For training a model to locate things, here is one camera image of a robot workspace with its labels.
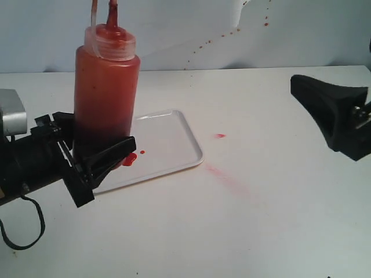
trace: white tabletop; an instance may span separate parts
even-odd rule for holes
[[[294,74],[371,86],[365,67],[142,72],[135,114],[183,111],[204,163],[79,209],[62,182],[30,194],[45,235],[26,251],[0,240],[0,276],[368,277],[371,156],[355,163],[326,146],[290,95]],[[0,87],[18,91],[30,127],[72,111],[73,73],[3,74]],[[37,237],[28,202],[0,217],[14,242]]]

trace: silver metal part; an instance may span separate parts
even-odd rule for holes
[[[0,89],[0,113],[4,136],[27,133],[27,115],[17,91]]]

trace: white tray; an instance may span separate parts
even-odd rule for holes
[[[203,153],[183,113],[167,110],[135,117],[137,159],[110,172],[94,194],[174,173],[202,163]]]

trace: red droplet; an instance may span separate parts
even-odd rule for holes
[[[221,139],[221,138],[224,138],[226,135],[225,134],[215,134],[215,138],[216,139]]]
[[[131,153],[130,155],[128,155],[125,160],[123,161],[122,165],[123,166],[131,166],[133,165],[133,162],[137,159],[137,155],[135,153]]]

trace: black cable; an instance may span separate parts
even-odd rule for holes
[[[25,249],[29,249],[30,247],[32,247],[33,245],[35,245],[36,242],[39,241],[39,239],[42,237],[42,235],[44,234],[44,231],[45,231],[45,220],[44,220],[44,216],[42,214],[41,207],[38,204],[38,202],[36,202],[35,200],[32,200],[31,198],[26,197],[24,195],[21,195],[21,198],[23,200],[30,201],[32,204],[35,205],[36,210],[37,210],[37,214],[39,215],[39,219],[40,219],[40,235],[39,235],[39,237],[34,242],[32,242],[31,244],[29,244],[27,246],[16,245],[13,242],[11,242],[10,239],[8,238],[8,236],[6,235],[4,224],[2,223],[2,221],[0,219],[0,229],[1,229],[2,238],[4,239],[5,244],[8,245],[10,248],[12,248],[14,250],[25,250]]]

